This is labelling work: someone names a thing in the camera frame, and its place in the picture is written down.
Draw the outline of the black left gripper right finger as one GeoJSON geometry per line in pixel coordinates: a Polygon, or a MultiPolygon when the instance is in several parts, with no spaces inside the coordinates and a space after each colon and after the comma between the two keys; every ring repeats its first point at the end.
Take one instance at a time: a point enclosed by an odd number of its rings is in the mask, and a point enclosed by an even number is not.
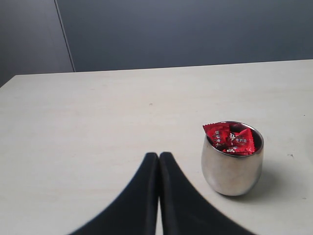
{"type": "Polygon", "coordinates": [[[165,235],[251,235],[195,189],[170,152],[159,157],[160,208],[165,235]]]}

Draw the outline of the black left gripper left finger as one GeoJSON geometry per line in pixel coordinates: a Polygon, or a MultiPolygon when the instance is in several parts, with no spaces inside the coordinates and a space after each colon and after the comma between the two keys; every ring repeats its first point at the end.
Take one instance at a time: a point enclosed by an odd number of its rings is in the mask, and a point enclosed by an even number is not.
{"type": "Polygon", "coordinates": [[[159,158],[147,153],[124,190],[73,235],[154,235],[159,196],[159,158]]]}

